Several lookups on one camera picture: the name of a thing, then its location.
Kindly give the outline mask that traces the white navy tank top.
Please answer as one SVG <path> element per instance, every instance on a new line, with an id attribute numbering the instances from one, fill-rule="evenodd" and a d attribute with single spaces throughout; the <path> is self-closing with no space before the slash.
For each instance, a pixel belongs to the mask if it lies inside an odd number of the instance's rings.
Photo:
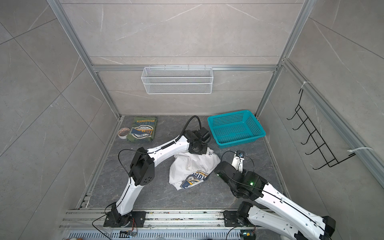
<path id="1" fill-rule="evenodd" d="M 220 163 L 220 158 L 210 148 L 204 155 L 183 151 L 175 154 L 170 167 L 169 184 L 184 190 L 203 183 Z"/>

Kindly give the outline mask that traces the teal plastic basket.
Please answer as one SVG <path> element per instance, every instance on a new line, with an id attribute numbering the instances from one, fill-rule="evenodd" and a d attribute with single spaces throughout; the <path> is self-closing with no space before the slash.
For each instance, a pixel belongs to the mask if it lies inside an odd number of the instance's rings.
<path id="1" fill-rule="evenodd" d="M 210 116 L 207 121 L 221 149 L 252 143 L 266 136 L 262 125 L 248 110 Z"/>

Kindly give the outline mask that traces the green tank top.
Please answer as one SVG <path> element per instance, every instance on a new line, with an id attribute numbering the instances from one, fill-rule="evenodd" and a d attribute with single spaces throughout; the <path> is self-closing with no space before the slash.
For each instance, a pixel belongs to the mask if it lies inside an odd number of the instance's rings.
<path id="1" fill-rule="evenodd" d="M 155 138 L 156 125 L 156 117 L 134 117 L 127 140 L 130 142 L 152 142 Z"/>

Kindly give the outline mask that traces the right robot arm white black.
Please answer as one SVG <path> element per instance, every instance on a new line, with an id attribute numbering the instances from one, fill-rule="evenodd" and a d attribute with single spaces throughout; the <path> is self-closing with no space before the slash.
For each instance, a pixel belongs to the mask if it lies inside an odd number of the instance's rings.
<path id="1" fill-rule="evenodd" d="M 239 171 L 232 164 L 220 161 L 215 174 L 233 195 L 244 199 L 236 212 L 225 212 L 235 226 L 260 226 L 289 240 L 330 240 L 336 221 L 318 216 L 302 208 L 280 193 L 255 172 Z"/>

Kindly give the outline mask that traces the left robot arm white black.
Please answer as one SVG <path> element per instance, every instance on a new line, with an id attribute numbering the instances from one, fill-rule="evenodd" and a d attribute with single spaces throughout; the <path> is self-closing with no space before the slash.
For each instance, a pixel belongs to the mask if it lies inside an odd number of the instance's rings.
<path id="1" fill-rule="evenodd" d="M 177 153 L 207 153 L 210 132 L 201 127 L 197 131 L 184 130 L 175 139 L 152 149 L 139 148 L 130 165 L 129 180 L 120 199 L 106 214 L 105 227 L 120 228 L 133 223 L 132 210 L 141 190 L 155 178 L 155 167 Z"/>

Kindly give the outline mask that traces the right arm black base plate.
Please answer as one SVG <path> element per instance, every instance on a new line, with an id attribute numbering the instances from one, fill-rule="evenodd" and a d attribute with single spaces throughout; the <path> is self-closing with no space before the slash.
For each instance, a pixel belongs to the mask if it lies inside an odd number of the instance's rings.
<path id="1" fill-rule="evenodd" d="M 223 211 L 226 227 L 248 227 L 250 222 L 243 213 L 237 211 Z"/>

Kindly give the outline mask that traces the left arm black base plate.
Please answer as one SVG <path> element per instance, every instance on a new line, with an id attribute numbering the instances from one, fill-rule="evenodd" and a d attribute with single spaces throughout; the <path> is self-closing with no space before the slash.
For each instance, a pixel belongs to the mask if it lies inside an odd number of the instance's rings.
<path id="1" fill-rule="evenodd" d="M 118 212 L 110 211 L 107 213 L 103 227 L 111 228 L 142 228 L 145 223 L 147 212 L 131 212 L 121 216 Z"/>

